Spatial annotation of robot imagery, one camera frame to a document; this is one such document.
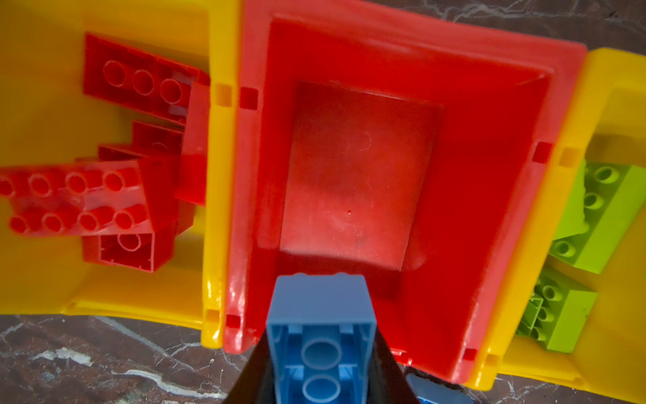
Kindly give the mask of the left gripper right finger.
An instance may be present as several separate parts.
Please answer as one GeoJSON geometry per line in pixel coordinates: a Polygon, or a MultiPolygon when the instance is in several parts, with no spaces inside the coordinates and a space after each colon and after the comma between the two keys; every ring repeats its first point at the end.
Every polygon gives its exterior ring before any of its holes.
{"type": "Polygon", "coordinates": [[[380,404],[419,404],[402,370],[377,329],[370,360],[370,402],[380,404]]]}

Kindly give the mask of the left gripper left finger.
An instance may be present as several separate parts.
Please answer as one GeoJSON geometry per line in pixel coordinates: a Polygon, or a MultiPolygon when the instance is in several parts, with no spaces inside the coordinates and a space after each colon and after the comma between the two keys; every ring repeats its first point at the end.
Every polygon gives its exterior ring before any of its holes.
{"type": "Polygon", "coordinates": [[[267,336],[262,335],[223,403],[271,404],[274,402],[274,367],[267,336]]]}

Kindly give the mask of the red lego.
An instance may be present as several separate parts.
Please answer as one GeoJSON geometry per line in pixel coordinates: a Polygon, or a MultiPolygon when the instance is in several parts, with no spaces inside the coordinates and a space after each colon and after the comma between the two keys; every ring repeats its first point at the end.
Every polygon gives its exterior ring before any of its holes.
{"type": "Polygon", "coordinates": [[[178,221],[158,232],[82,237],[83,260],[154,273],[173,258],[175,238],[193,225],[195,208],[181,201],[178,221]]]}
{"type": "Polygon", "coordinates": [[[192,87],[210,76],[193,67],[114,40],[84,36],[82,92],[185,126],[192,87]]]}
{"type": "Polygon", "coordinates": [[[154,231],[137,160],[83,161],[1,169],[1,196],[22,237],[76,237],[154,231]]]}
{"type": "Polygon", "coordinates": [[[195,82],[189,99],[175,195],[199,206],[206,205],[209,121],[210,86],[195,82]]]}
{"type": "Polygon", "coordinates": [[[131,142],[100,144],[99,161],[125,161],[162,155],[179,156],[182,152],[183,131],[144,121],[131,126],[131,142]]]}

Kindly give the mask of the green lego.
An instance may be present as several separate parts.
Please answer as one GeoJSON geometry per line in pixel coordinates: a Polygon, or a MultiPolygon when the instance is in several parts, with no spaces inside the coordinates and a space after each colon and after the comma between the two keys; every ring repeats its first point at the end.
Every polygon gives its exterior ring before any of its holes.
{"type": "Polygon", "coordinates": [[[549,266],[543,267],[516,335],[547,351],[574,352],[598,293],[549,266]]]}
{"type": "Polygon", "coordinates": [[[588,162],[584,188],[585,231],[553,241],[548,254],[577,269],[600,274],[645,202],[645,168],[588,162]]]}

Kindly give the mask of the red bin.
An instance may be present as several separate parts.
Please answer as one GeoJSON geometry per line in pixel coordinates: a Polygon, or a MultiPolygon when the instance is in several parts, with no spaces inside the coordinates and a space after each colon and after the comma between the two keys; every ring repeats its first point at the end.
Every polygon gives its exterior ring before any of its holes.
{"type": "Polygon", "coordinates": [[[463,384],[587,49],[365,1],[247,1],[224,347],[277,277],[360,274],[400,359],[463,384]]]}

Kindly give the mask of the yellow bin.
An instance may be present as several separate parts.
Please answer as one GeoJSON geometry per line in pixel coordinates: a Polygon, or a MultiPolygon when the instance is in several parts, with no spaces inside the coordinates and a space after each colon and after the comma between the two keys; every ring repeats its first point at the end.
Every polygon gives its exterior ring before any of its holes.
{"type": "Polygon", "coordinates": [[[645,168],[645,58],[602,48],[585,58],[538,198],[503,279],[469,388],[500,375],[564,385],[627,402],[645,400],[645,202],[600,274],[548,254],[585,231],[588,162],[645,168]],[[543,267],[598,293],[573,353],[550,352],[516,328],[543,267]]]}
{"type": "Polygon", "coordinates": [[[225,338],[238,1],[1,4],[1,312],[225,338]]]}

